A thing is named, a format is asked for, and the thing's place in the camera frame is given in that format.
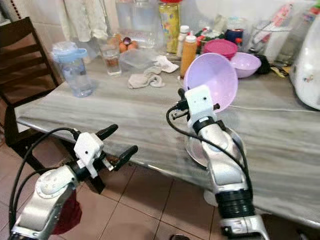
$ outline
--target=white appliance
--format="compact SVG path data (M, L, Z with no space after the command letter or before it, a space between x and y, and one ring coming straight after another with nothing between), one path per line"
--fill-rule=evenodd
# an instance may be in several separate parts
M311 25L295 60L290 79L299 99L320 110L320 16Z

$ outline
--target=purple bowl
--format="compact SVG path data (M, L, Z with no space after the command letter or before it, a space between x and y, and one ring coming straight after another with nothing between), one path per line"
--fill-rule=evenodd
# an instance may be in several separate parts
M261 61L259 58L244 52L237 52L230 62L234 67L239 79L251 76L261 66Z
M217 53L205 53L197 57L184 75L184 90L200 85L210 88L213 104L220 104L221 112L235 99L238 90L238 78L230 61Z

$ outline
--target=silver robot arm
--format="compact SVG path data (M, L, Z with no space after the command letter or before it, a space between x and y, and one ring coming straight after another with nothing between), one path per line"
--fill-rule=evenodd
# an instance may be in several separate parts
M68 165L42 174L34 193L11 229L9 240L47 240L53 232L64 206L72 192L88 177L95 178L98 171L107 168L117 171L138 151L131 146L119 157L103 152L103 139L117 130L113 124L97 133L80 133L74 152L79 158Z
M241 162L243 159L237 145L223 130L223 124L217 121L208 87L195 87L185 92L184 96L188 106L189 130L219 146ZM263 220L255 212L252 192L243 169L216 147L204 141L201 145L208 160L207 170L218 203L222 234L230 239L269 240Z

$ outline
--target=black cable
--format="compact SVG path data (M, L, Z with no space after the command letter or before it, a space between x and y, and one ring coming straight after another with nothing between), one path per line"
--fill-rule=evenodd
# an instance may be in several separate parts
M13 204L12 220L13 220L14 222L16 222L16 214L17 214L17 207L18 207L19 198L20 198L21 192L22 192L24 186L26 185L27 181L28 181L32 176L34 176L34 175L36 175L36 174L43 174L44 172L47 172L47 171L53 170L53 169L57 169L57 167L48 167L48 168L39 169L39 170L37 170L37 171L34 171L34 172L30 173L30 174L23 180L23 182L21 183L18 191L16 192L15 200L14 200L14 204Z
M11 196L10 196L10 202L9 202L9 229L12 229L12 227L14 226L15 222L14 219L12 217L12 213L13 213L13 205L14 205L14 200L15 200L15 194L16 194L16 190L17 190L17 185L19 182L19 178L21 176L21 172L27 162L27 159L29 157L29 155L32 153L33 149L40 143L42 142L44 139L46 139L47 137L49 137L51 134L58 132L58 131L69 131L70 133L72 133L72 135L75 137L78 135L78 132L72 128L69 127L59 127L56 128L52 131L47 132L46 134L44 134L43 136L41 136L37 141L34 142L34 144L27 150L26 154L24 155L24 158L22 160L22 163L20 165L20 168L15 176L14 179L14 184L12 187L12 192L11 192Z
M240 151L240 153L242 155L242 158L243 158L244 165L247 167L247 169L244 168L244 166L242 166L242 164L234 156L232 156L229 152L227 152L226 150L224 150L220 146L214 144L213 142L211 142L211 141L209 141L209 140L207 140L207 139L205 139L205 138L203 138L201 136L198 136L198 135L195 135L195 134L192 134L192 133L189 133L187 131L183 131L183 130L177 128L170 120L170 113L175 109L177 109L177 106L171 107L165 114L166 121L170 125L170 127L172 127L175 131L177 131L180 134L186 135L186 136L191 137L191 138L198 139L198 140L200 140L202 142L205 142L205 143L217 148L218 150L220 150L221 152L226 154L229 158L231 158L241 168L241 170L243 171L243 173L245 175L245 178L246 178L246 181L247 181L247 185L248 185L249 191L251 193L251 197L253 197L253 187L252 187L252 183L251 183L250 176L249 176L247 158L246 158L246 155L245 155L244 151L242 150L242 148L238 144L236 144L236 146L239 148L239 151Z
M249 190L251 192L251 197L253 198L254 188L252 186L251 178L250 178L250 175L249 175L249 167L248 167L248 161L247 161L246 154L245 154L244 150L242 149L242 147L239 145L239 143L237 141L235 141L234 139L232 139L232 140L233 140L234 144L236 145L236 147L238 148L238 150L241 153L241 156L242 156L242 159L243 159L243 164L244 164L244 169L246 170L246 172L245 172L246 181L247 181L247 184L248 184L248 188L249 188Z

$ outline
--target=chair backrest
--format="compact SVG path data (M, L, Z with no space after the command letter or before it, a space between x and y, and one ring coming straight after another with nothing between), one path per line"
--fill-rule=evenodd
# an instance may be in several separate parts
M29 17L0 26L0 97L10 107L41 98L58 86Z

